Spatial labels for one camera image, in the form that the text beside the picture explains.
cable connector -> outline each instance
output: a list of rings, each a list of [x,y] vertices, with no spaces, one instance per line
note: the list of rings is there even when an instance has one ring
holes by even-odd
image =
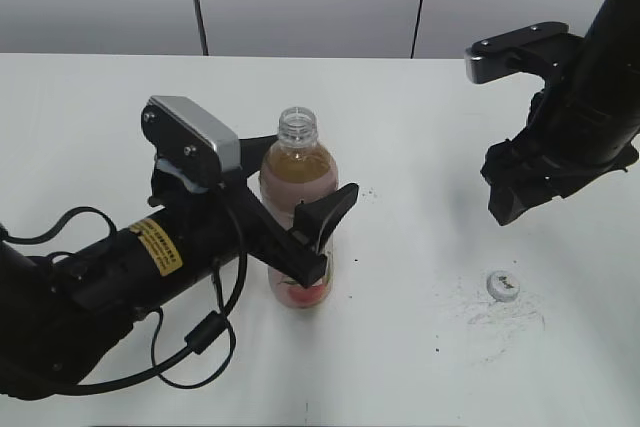
[[[211,312],[187,334],[184,341],[192,352],[200,355],[227,329],[227,322],[218,312]]]

juice bottle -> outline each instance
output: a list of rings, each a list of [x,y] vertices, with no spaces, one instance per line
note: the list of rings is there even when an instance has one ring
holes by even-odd
[[[321,199],[337,188],[338,169],[331,154],[318,142],[316,116],[304,107],[285,110],[278,124],[278,141],[265,155],[260,169],[263,203],[282,227],[290,229],[296,205]],[[269,284],[281,303],[306,308],[327,297],[333,274],[331,247],[329,239],[323,252],[328,258],[327,271],[308,289],[269,267]]]

yellow warning label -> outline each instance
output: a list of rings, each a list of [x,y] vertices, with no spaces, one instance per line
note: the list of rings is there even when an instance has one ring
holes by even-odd
[[[163,277],[182,267],[182,258],[176,246],[158,223],[142,219],[129,227],[147,249]]]

table surface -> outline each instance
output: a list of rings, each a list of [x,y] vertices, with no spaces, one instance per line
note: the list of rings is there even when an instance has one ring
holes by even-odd
[[[90,398],[0,398],[3,425],[439,425],[640,423],[640,168],[609,174],[499,227],[479,170],[523,125],[539,79],[486,86],[460,60],[315,60],[0,55],[0,215],[36,235],[68,208],[124,227],[149,208],[154,149],[139,114],[154,94],[186,95],[241,137],[273,133],[279,112],[313,109],[342,182],[359,202],[335,238],[336,277],[318,309],[272,297],[250,260],[232,315],[239,345],[214,384],[159,380]],[[25,253],[78,249],[104,234],[74,220]],[[485,289],[508,270],[522,292]],[[235,267],[225,269],[230,285]],[[210,282],[166,306],[168,356],[212,307]],[[149,365],[149,316],[86,381]],[[171,371],[204,378],[218,342]]]

black cable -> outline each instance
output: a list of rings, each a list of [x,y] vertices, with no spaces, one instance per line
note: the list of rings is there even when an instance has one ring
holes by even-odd
[[[229,207],[229,205],[227,205],[226,202],[223,201],[222,205],[227,211],[229,219],[231,219],[231,223],[233,224],[233,228],[235,229],[236,236],[238,238],[238,275],[236,277],[236,283],[233,286],[233,290],[231,291],[231,295],[229,296],[229,300],[221,312],[228,317],[238,303],[240,294],[242,294],[242,289],[244,289],[244,284],[247,280],[247,266],[249,261],[247,258],[247,248],[244,241],[244,234],[242,233],[242,227],[240,226],[240,221],[238,220],[236,213],[231,207]]]
[[[147,380],[154,378],[159,373],[161,374],[170,368],[175,367],[191,353],[192,352],[188,347],[183,347],[179,352],[161,362],[155,368],[147,369],[137,374],[123,377],[122,379],[101,382],[98,384],[73,385],[62,382],[53,382],[40,377],[31,371],[22,369],[18,365],[7,361],[2,356],[0,356],[0,370],[11,372],[13,375],[17,376],[17,378],[27,380],[29,383],[54,394],[68,396],[96,395],[126,389],[128,387],[141,384],[142,382],[146,382]]]
[[[198,24],[198,35],[200,36],[200,47],[202,48],[202,55],[209,55],[207,32],[204,30],[204,20],[202,19],[200,0],[193,0],[193,8],[196,12],[196,22]]]
[[[53,227],[47,230],[44,234],[38,235],[37,237],[12,237],[5,229],[0,229],[0,241],[4,240],[9,244],[16,245],[39,245],[44,244],[45,242],[49,242],[56,235],[58,235],[62,229],[69,223],[71,219],[76,217],[77,215],[90,213],[97,214],[104,219],[104,221],[109,226],[109,242],[113,243],[115,241],[115,237],[118,234],[118,229],[116,228],[116,224],[107,216],[107,214],[95,209],[93,207],[76,207],[65,212],[62,217],[55,223]]]
[[[238,220],[235,212],[229,205],[222,200],[222,205],[224,205],[227,214],[229,215],[229,219],[233,223],[234,229],[236,231],[236,235],[238,238],[238,275],[236,276],[236,282],[233,287],[233,291],[229,296],[229,301],[225,304],[223,297],[223,289],[222,289],[222,279],[220,278],[220,266],[213,266],[213,273],[211,275],[213,285],[216,292],[216,299],[218,303],[218,309],[221,313],[227,328],[227,332],[229,333],[229,353],[225,360],[220,364],[220,366],[216,369],[216,371],[211,374],[206,379],[197,382],[195,384],[179,384],[174,382],[162,374],[158,374],[158,378],[162,380],[165,384],[174,387],[176,389],[182,390],[190,390],[190,389],[198,389],[200,387],[204,387],[207,384],[210,384],[214,380],[216,380],[222,373],[226,370],[226,368],[231,363],[231,359],[233,358],[233,354],[236,349],[236,334],[233,330],[233,326],[227,316],[231,313],[235,305],[238,303],[238,299],[240,298],[240,294],[242,293],[242,289],[244,288],[245,280],[247,278],[247,251],[244,243],[244,235],[242,233],[242,227],[240,226],[240,221]],[[155,313],[158,314],[158,325],[156,326],[155,331],[153,332],[153,338],[151,340],[151,365],[156,366],[156,342],[158,340],[158,335],[160,334],[160,329],[162,328],[162,323],[164,321],[164,312],[162,308],[158,308],[154,310]]]
[[[218,281],[220,280],[220,273],[218,272],[217,269],[214,269],[214,276],[217,276]],[[222,310],[224,305],[224,300],[222,299],[222,283],[219,283],[220,288],[216,288],[216,296],[218,297],[218,306],[219,308]],[[154,312],[156,312],[158,314],[158,325],[156,326],[156,330],[153,332],[153,339],[151,340],[151,364],[155,367],[156,365],[156,354],[155,354],[155,350],[156,350],[156,341],[158,340],[158,334],[160,333],[160,329],[162,328],[162,322],[164,320],[164,312],[162,311],[161,308],[158,308],[156,310],[154,310]],[[224,317],[225,323],[226,323],[226,327],[227,327],[227,332],[229,333],[229,353],[227,354],[227,357],[224,359],[224,361],[222,362],[222,364],[220,364],[220,366],[216,369],[216,371],[211,374],[209,377],[207,377],[206,379],[197,382],[195,384],[179,384],[177,382],[174,382],[172,380],[169,380],[168,378],[166,378],[164,375],[162,375],[161,373],[157,375],[157,377],[162,380],[165,384],[174,387],[176,389],[182,389],[182,390],[191,390],[191,389],[199,389],[200,387],[204,387],[207,384],[210,384],[211,382],[213,382],[214,380],[216,380],[218,377],[220,377],[222,375],[222,373],[227,369],[227,367],[229,366],[229,364],[231,363],[231,359],[233,358],[233,353],[236,350],[236,334],[235,331],[233,330],[233,327],[231,326],[231,323],[229,322],[229,320],[226,318],[226,316]]]
[[[416,42],[418,41],[418,33],[420,30],[420,20],[422,19],[422,2],[423,0],[420,0],[418,4],[418,14],[416,15],[416,27],[415,27],[415,30],[413,31],[413,43],[411,44],[412,59],[415,57],[415,54],[416,54]]]

